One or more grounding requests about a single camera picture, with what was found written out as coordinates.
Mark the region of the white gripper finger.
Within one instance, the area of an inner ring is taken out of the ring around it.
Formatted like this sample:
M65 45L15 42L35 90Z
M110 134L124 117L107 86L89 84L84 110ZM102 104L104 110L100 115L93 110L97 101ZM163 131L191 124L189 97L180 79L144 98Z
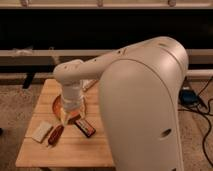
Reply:
M60 120L63 125L73 123L80 118L80 112L78 109L72 111L66 111L64 108L60 109Z

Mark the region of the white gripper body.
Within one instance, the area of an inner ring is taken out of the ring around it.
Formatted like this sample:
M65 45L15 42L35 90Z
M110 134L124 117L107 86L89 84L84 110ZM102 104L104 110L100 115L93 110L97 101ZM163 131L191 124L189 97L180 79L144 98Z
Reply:
M81 81L71 82L69 85L62 86L61 102L62 107L66 112L71 112L78 109L83 103Z

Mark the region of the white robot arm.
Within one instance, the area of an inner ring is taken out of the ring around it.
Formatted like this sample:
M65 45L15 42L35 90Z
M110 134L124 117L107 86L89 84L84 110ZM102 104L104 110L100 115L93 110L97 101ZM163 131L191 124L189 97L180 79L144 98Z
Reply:
M178 95L188 64L185 48L161 36L59 64L54 77L66 110L79 106L76 84L99 81L99 110L117 171L184 171Z

